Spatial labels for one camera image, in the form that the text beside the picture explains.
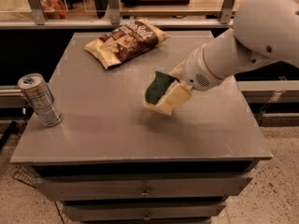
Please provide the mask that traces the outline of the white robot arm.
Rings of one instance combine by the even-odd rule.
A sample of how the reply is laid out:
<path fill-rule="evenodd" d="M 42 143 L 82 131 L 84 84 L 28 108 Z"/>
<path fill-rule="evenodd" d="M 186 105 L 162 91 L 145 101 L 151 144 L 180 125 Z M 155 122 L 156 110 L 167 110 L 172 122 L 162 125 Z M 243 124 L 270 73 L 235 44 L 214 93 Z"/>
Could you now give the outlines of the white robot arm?
<path fill-rule="evenodd" d="M 208 91 L 227 77 L 279 61 L 299 67 L 299 4 L 246 0 L 232 28 L 196 48 L 170 73 L 155 73 L 143 105 L 171 115 L 193 91 Z"/>

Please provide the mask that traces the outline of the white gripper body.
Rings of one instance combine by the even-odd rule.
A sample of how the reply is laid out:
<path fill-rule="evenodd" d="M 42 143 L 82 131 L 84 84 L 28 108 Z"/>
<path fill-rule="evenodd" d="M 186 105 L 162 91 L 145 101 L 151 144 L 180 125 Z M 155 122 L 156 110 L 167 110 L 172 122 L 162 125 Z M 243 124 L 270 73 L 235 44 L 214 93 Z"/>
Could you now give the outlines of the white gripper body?
<path fill-rule="evenodd" d="M 205 46 L 194 50 L 185 60 L 181 79 L 192 86 L 196 91 L 208 91 L 222 83 L 208 68 L 204 58 Z"/>

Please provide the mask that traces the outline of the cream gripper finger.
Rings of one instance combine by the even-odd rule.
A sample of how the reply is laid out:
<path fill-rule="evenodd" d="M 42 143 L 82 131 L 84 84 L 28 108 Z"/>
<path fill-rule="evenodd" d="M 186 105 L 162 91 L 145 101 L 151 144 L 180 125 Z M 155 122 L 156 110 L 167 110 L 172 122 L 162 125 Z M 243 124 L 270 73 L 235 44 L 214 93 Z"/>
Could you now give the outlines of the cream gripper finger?
<path fill-rule="evenodd" d="M 170 116 L 174 109 L 192 98 L 192 86 L 186 83 L 175 81 L 167 89 L 166 94 L 160 99 L 157 105 L 147 103 L 145 98 L 143 106 L 149 110 Z"/>
<path fill-rule="evenodd" d="M 177 66 L 175 66 L 169 73 L 156 71 L 154 80 L 156 82 L 174 82 L 174 81 L 180 82 L 183 66 L 184 66 L 184 62 L 181 62 Z"/>

